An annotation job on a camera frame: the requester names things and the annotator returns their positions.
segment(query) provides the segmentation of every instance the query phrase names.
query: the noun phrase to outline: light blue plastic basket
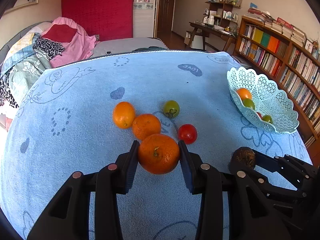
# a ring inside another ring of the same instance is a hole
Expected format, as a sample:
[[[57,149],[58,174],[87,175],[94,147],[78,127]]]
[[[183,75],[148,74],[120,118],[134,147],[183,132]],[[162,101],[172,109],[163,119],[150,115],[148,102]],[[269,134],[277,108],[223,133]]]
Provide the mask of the light blue plastic basket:
[[[299,126],[298,113],[293,111],[293,102],[276,82],[268,80],[266,75],[257,75],[253,69],[231,68],[227,72],[229,90],[234,103],[249,122],[271,133],[291,134]],[[255,110],[243,105],[236,90],[246,88],[252,94]],[[269,114],[273,124],[263,121],[256,112]]]

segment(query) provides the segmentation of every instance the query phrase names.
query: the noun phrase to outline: screw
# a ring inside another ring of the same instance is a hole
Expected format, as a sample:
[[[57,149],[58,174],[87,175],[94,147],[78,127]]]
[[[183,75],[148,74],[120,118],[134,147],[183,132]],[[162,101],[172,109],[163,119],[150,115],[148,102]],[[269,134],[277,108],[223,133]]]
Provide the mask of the screw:
[[[117,166],[117,164],[115,164],[115,163],[111,163],[111,164],[108,165],[108,170],[109,170],[109,171],[114,171],[114,170],[116,170],[117,168],[118,168],[118,166]]]
[[[80,178],[81,177],[81,172],[80,171],[75,171],[73,174],[72,174],[72,177],[74,178],[74,179],[78,179],[78,178]]]
[[[202,163],[200,165],[201,169],[207,171],[208,169],[210,169],[210,165],[208,163]]]
[[[245,172],[244,171],[238,171],[237,172],[238,177],[244,178],[245,177]]]

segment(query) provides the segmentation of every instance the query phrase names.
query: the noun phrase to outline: leopard print cloth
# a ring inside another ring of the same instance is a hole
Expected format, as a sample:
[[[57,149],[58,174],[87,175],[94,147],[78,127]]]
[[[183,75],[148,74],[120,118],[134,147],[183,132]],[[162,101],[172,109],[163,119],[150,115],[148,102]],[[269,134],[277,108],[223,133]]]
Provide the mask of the leopard print cloth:
[[[52,60],[55,56],[61,55],[65,50],[63,45],[59,42],[50,41],[45,38],[39,38],[32,45],[34,49],[39,49],[48,55],[49,60]]]
[[[10,106],[13,108],[18,108],[18,104],[14,100],[13,96],[11,95],[11,91],[9,88],[9,78],[7,77],[6,82],[0,78],[0,106],[4,105],[4,101],[8,100]]]

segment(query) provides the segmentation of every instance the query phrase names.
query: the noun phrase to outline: tangerine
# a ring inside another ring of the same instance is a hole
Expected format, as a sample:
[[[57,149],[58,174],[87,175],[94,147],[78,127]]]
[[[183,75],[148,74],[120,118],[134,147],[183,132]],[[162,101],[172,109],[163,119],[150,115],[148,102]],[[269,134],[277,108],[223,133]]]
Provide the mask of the tangerine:
[[[112,120],[120,129],[128,129],[132,126],[135,116],[133,105],[129,102],[120,102],[113,109]]]
[[[179,146],[175,140],[164,134],[148,136],[138,149],[140,165],[152,174],[166,174],[173,171],[179,157]]]
[[[153,114],[141,114],[134,119],[132,132],[139,139],[144,140],[151,134],[161,132],[161,123]]]

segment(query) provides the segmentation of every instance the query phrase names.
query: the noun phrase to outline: door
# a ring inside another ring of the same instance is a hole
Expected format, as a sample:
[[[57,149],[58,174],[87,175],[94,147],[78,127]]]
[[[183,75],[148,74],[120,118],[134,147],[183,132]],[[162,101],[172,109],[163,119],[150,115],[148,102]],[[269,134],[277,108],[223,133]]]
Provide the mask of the door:
[[[159,0],[158,32],[171,32],[174,0]]]

